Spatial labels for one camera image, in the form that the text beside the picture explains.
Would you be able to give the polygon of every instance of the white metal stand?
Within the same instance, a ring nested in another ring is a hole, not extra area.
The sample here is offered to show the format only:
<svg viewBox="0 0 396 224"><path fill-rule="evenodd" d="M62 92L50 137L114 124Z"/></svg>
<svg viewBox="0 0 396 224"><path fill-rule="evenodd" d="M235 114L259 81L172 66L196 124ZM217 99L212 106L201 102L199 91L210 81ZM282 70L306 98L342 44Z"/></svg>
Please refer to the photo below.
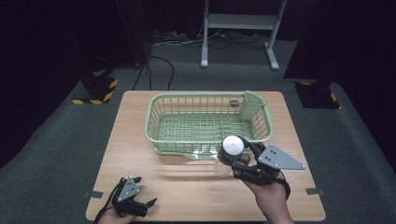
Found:
<svg viewBox="0 0 396 224"><path fill-rule="evenodd" d="M207 68L207 32L208 28L225 29L252 29L252 30L271 30L269 42L264 44L273 70L279 70L276 57L273 51L276 33L282 20L283 11L287 0L280 0L279 10L276 15L235 15L235 14L214 14L209 13L209 0L205 0L205 19L204 19L204 43L202 45L201 66Z"/></svg>

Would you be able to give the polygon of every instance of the human hand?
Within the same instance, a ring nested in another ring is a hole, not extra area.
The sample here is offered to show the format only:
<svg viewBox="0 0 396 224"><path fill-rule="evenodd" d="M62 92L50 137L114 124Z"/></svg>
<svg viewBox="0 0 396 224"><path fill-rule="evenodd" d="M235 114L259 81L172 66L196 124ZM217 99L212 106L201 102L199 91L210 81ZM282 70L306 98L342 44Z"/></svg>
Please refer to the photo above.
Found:
<svg viewBox="0 0 396 224"><path fill-rule="evenodd" d="M117 214L116 209L112 206L112 203L109 203L106 206L106 211L99 219L98 224L129 224L135 218L136 216L134 215L120 217L119 214Z"/></svg>
<svg viewBox="0 0 396 224"><path fill-rule="evenodd" d="M269 223L294 223L286 204L286 191L283 185L274 182L272 185L258 186L247 181L243 182L253 192L257 205Z"/></svg>

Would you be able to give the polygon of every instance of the person's right hand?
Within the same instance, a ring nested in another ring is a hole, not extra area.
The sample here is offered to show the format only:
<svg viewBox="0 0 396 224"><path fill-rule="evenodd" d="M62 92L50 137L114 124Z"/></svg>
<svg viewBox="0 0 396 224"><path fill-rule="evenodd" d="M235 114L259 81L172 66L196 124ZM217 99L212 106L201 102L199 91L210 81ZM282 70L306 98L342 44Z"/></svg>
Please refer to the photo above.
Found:
<svg viewBox="0 0 396 224"><path fill-rule="evenodd" d="M258 186L247 181L243 182L253 192L257 205L269 223L294 223L286 204L286 191L283 185L274 182L272 185Z"/></svg>

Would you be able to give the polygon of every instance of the green wire basket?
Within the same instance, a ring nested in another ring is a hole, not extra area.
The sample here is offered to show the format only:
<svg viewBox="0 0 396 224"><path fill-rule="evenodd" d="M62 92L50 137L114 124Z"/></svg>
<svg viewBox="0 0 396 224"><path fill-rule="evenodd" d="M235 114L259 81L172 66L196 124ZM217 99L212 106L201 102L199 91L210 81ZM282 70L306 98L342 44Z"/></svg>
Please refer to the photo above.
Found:
<svg viewBox="0 0 396 224"><path fill-rule="evenodd" d="M158 153L191 160L214 160L227 136L259 143L273 132L268 106L253 91L159 94L148 106L145 125Z"/></svg>

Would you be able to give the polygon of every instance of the wooden tabletop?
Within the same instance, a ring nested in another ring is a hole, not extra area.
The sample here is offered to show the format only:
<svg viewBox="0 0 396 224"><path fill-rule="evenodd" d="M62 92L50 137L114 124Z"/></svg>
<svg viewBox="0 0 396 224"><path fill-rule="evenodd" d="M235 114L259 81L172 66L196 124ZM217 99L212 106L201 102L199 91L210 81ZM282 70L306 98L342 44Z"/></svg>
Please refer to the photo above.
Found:
<svg viewBox="0 0 396 224"><path fill-rule="evenodd" d="M141 176L140 192L134 198L146 203L158 198L145 217L136 221L263 221L250 190L232 175L217 176L213 161L192 161L179 156L159 155L145 136L149 101L164 91L127 91L124 93L114 127L108 140L86 217L94 220L121 177ZM274 135L265 145L275 144L305 170L284 170L291 187L288 200L295 221L321 221L326 215L317 194L306 193L315 183L294 129L283 95L276 91L256 91L263 97L272 116Z"/></svg>

